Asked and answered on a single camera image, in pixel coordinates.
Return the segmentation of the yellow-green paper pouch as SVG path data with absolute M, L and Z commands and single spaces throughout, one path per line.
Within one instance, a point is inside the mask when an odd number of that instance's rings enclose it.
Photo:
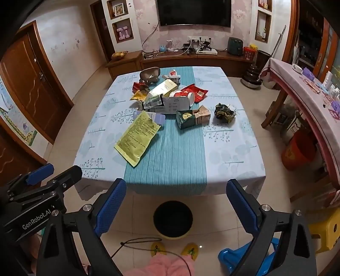
M 132 167 L 135 167 L 160 127 L 146 111 L 142 111 L 123 133 L 114 148 Z

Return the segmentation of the black gold wrapper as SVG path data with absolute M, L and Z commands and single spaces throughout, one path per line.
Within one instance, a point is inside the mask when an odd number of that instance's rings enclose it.
M 214 115 L 216 119 L 230 124 L 236 117 L 236 112 L 232 110 L 229 106 L 218 103 L 215 106 Z

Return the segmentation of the white lavender small box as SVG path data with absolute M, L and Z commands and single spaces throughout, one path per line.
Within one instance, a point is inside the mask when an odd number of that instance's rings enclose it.
M 164 114 L 148 112 L 148 111 L 146 113 L 156 124 L 161 125 L 161 126 L 165 124 L 166 117 Z M 141 114 L 141 111 L 135 110 L 133 112 L 133 119 L 135 120 L 140 114 Z

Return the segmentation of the green and brown carton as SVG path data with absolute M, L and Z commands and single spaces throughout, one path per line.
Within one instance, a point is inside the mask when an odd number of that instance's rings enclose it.
M 204 106 L 194 110 L 176 112 L 176 122 L 180 129 L 194 127 L 195 125 L 206 125 L 209 123 L 211 112 Z

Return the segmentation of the golden snack bag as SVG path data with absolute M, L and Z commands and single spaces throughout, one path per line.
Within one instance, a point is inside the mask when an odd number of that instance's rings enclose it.
M 148 94 L 149 92 L 146 90 L 137 90 L 134 93 L 134 95 L 130 98 L 130 100 L 143 102 L 144 100 L 146 100 Z

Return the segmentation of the red brown torn box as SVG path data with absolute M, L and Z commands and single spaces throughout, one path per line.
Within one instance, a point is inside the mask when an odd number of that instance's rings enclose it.
M 150 91 L 149 86 L 144 84 L 143 82 L 134 82 L 132 90 L 133 93 L 136 93 L 137 91 L 148 93 Z

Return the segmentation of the green white wrapper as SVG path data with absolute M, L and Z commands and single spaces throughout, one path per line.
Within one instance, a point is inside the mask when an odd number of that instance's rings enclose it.
M 142 103 L 143 110 L 149 110 L 156 107 L 164 106 L 163 95 L 157 95 L 150 98 L 147 98 Z

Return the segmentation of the red snack packet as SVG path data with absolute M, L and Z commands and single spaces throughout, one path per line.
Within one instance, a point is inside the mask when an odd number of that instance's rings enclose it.
M 181 91 L 184 93 L 193 93 L 195 96 L 195 103 L 199 103 L 204 100 L 208 93 L 208 90 L 201 89 L 200 87 L 195 86 L 195 84 L 188 85 L 182 88 Z

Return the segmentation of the cream toothpaste box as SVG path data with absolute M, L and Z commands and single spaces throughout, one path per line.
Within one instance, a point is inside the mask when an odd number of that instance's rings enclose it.
M 155 88 L 151 89 L 151 91 L 149 91 L 149 93 L 147 94 L 146 99 L 156 97 L 161 94 L 165 97 L 168 97 L 170 93 L 177 90 L 177 88 L 178 85 L 175 82 L 170 79 L 166 79 Z

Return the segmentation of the red paper cup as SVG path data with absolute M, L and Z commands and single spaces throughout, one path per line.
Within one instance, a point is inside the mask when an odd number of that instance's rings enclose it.
M 182 97 L 182 98 L 188 98 L 189 101 L 189 107 L 192 107 L 195 103 L 195 94 L 192 92 L 187 91 L 181 91 L 181 90 L 175 90 L 174 92 L 171 92 L 170 97 Z

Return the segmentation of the red white torn box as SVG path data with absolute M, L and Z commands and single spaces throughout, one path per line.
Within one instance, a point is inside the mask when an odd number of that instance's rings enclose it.
M 172 82 L 174 82 L 177 85 L 180 85 L 180 78 L 181 76 L 177 73 L 176 70 L 172 70 L 168 73 L 168 75 L 162 75 L 162 78 L 167 80 L 171 80 Z

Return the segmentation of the yellow slipper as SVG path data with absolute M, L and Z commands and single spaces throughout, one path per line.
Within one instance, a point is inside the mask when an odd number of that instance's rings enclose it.
M 193 261 L 196 261 L 198 254 L 199 254 L 199 247 L 195 243 L 187 244 L 181 252 L 181 256 L 189 257 Z
M 155 241 L 152 243 L 150 253 L 152 257 L 160 254 L 167 255 L 165 245 L 161 241 Z

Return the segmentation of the right yellow slipper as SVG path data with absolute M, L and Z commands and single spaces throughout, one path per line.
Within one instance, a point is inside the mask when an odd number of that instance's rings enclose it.
M 196 261 L 198 254 L 199 254 L 199 247 L 195 243 L 187 244 L 181 252 L 181 256 L 189 257 L 193 261 Z

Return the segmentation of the wooden tv cabinet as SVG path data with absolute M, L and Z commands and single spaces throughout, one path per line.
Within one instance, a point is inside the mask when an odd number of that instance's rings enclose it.
M 227 52 L 219 52 L 217 55 L 195 55 L 183 54 L 177 56 L 175 53 L 167 53 L 159 57 L 145 59 L 142 51 L 129 52 L 121 60 L 111 60 L 106 68 L 112 79 L 119 75 L 142 71 L 151 67 L 184 67 L 184 66 L 207 66 L 220 67 L 226 76 L 242 77 L 251 65 L 251 61 L 243 56 L 233 56 Z

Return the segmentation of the wall mounted television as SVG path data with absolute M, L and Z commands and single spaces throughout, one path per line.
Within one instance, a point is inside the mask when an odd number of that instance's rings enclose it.
M 232 3 L 226 0 L 159 0 L 160 25 L 231 26 Z

